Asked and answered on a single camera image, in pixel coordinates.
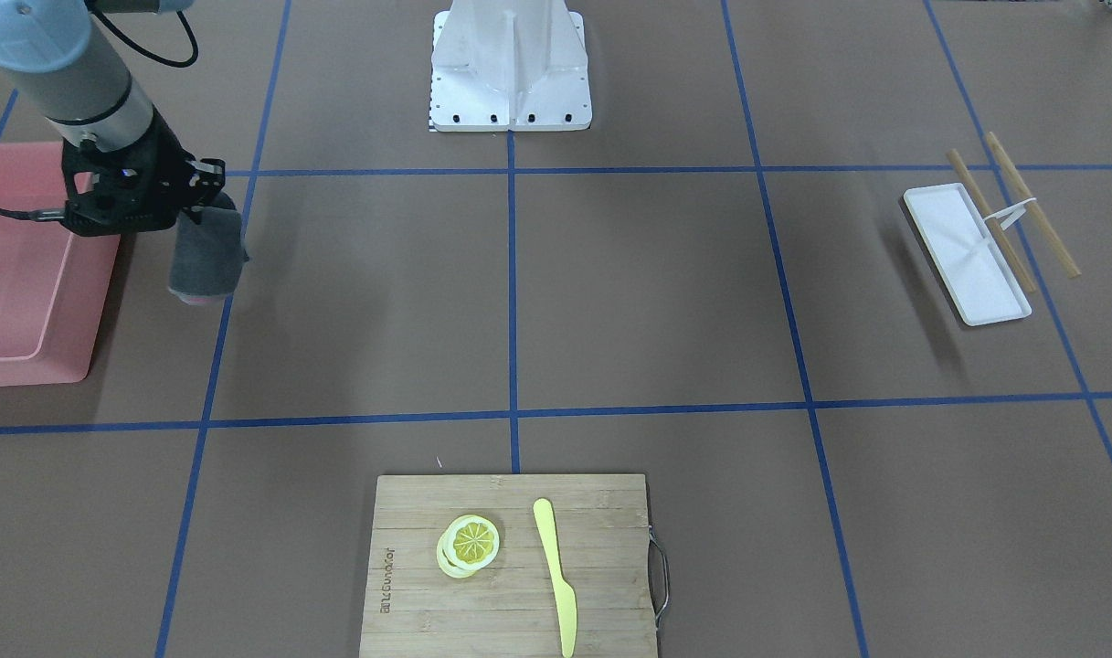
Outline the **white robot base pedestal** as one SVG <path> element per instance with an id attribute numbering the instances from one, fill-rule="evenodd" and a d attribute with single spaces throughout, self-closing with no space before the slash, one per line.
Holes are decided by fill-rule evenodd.
<path id="1" fill-rule="evenodd" d="M 564 1 L 454 1 L 431 24 L 433 131 L 584 131 L 593 123 L 586 24 Z"/>

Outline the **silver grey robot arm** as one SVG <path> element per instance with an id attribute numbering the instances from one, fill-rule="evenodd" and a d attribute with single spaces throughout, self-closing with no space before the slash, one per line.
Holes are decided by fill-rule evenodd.
<path id="1" fill-rule="evenodd" d="M 0 216 L 58 222 L 82 237 L 199 225 L 209 211 L 234 211 L 225 163 L 183 149 L 163 114 L 110 43 L 175 69 L 191 67 L 199 46 L 188 1 L 0 1 L 0 70 L 62 138 L 62 208 Z M 111 21 L 113 14 L 175 14 L 191 53 L 151 53 Z"/>

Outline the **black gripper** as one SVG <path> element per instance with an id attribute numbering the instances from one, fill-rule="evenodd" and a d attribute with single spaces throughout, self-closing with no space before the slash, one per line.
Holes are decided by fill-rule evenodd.
<path id="1" fill-rule="evenodd" d="M 222 159 L 183 149 L 159 110 L 135 143 L 113 153 L 85 139 L 61 143 L 67 199 L 61 226 L 85 238 L 171 228 L 212 206 L 226 183 Z"/>

